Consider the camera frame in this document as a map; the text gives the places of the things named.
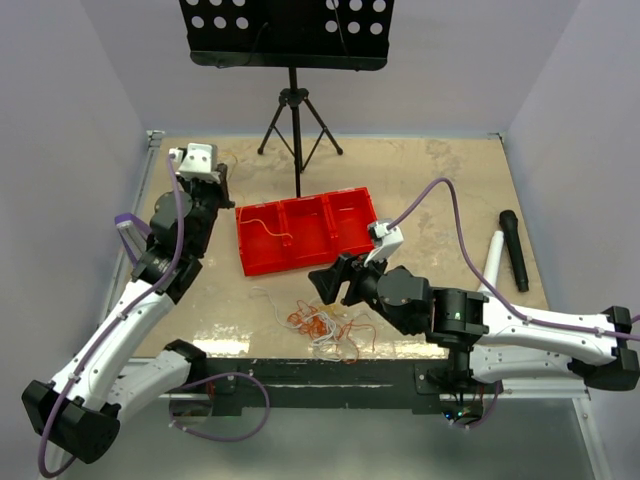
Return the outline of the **red three-compartment bin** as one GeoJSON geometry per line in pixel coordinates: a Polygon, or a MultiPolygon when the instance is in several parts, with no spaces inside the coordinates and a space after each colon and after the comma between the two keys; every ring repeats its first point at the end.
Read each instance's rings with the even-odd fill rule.
{"type": "Polygon", "coordinates": [[[371,251],[367,227],[377,215],[359,187],[238,207],[235,219],[243,272],[254,277],[371,251]]]}

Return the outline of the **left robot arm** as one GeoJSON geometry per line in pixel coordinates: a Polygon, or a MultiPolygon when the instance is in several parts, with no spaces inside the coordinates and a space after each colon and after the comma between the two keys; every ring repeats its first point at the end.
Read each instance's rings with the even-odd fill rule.
{"type": "Polygon", "coordinates": [[[168,390],[200,390],[207,380],[205,354],[183,340],[169,343],[148,365],[122,372],[151,329],[190,288],[208,248],[218,212],[231,209],[228,168],[193,176],[171,174],[173,189],[158,198],[146,249],[117,304],[90,340],[51,380],[34,380],[22,402],[41,441],[38,467],[53,444],[70,460],[91,464],[111,447],[121,427],[168,390]]]}

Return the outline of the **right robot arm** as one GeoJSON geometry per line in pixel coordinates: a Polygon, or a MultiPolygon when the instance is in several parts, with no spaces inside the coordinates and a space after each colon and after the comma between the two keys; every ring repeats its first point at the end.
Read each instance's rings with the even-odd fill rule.
{"type": "Polygon", "coordinates": [[[341,254],[308,278],[324,304],[366,304],[403,335],[445,348],[439,382],[459,393],[509,378],[579,378],[592,389],[625,392],[639,382],[628,309],[566,314],[513,306],[496,295],[434,287],[407,268],[341,254]]]}

